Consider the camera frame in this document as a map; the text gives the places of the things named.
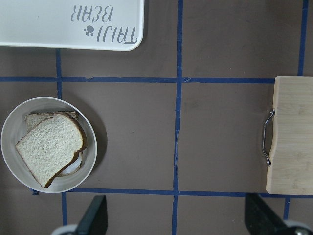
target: white bread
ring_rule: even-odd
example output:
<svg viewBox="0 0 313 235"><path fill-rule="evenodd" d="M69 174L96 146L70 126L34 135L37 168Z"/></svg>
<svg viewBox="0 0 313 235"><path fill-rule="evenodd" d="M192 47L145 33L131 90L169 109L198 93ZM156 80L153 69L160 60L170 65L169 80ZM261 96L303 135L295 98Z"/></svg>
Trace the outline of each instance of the white bread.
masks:
<svg viewBox="0 0 313 235"><path fill-rule="evenodd" d="M16 149L42 188L77 160L87 147L86 134L68 114L41 121L17 144Z"/></svg>
<svg viewBox="0 0 313 235"><path fill-rule="evenodd" d="M34 113L34 114L28 114L25 116L26 126L27 126L27 132L30 132L32 129L34 129L41 121L52 118L56 114L62 114L66 113L68 115L71 115L74 119L78 121L78 112L77 111L58 111L58 112L48 112L48 113ZM71 165L69 165L66 169L64 169L59 176L67 176L74 174L77 172L81 165L82 165L82 152L79 153L78 158L75 162L73 162Z"/></svg>

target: cutting board handle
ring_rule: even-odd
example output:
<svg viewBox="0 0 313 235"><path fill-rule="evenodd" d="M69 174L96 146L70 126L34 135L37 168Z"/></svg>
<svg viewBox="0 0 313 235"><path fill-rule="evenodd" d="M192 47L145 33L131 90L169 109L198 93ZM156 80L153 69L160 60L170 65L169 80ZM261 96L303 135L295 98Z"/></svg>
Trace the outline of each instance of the cutting board handle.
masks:
<svg viewBox="0 0 313 235"><path fill-rule="evenodd" d="M265 139L266 139L266 127L269 123L269 121L273 118L273 116L275 115L275 109L272 109L269 113L269 117L268 119L264 122L264 125L263 125L263 136L262 136L262 151L263 151L263 154L266 158L266 162L267 162L267 165L270 166L271 165L271 161L269 159L269 156L268 156L268 153L266 152L265 150Z"/></svg>

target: paw print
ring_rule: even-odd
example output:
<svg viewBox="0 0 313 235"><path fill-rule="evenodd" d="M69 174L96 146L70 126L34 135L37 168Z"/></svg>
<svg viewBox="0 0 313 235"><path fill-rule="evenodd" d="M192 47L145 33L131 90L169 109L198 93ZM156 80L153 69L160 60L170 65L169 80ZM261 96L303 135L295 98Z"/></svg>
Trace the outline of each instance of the paw print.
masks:
<svg viewBox="0 0 313 235"><path fill-rule="evenodd" d="M93 36L94 28L90 25L88 25L86 28L84 28L84 32L87 36Z"/></svg>

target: cutting board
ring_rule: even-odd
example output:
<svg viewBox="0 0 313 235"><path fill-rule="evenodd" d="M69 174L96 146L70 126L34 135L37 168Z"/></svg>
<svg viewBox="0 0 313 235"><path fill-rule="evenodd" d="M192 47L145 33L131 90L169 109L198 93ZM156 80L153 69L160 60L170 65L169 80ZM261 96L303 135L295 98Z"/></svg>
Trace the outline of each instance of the cutting board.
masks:
<svg viewBox="0 0 313 235"><path fill-rule="evenodd" d="M313 77L277 77L267 191L313 195Z"/></svg>

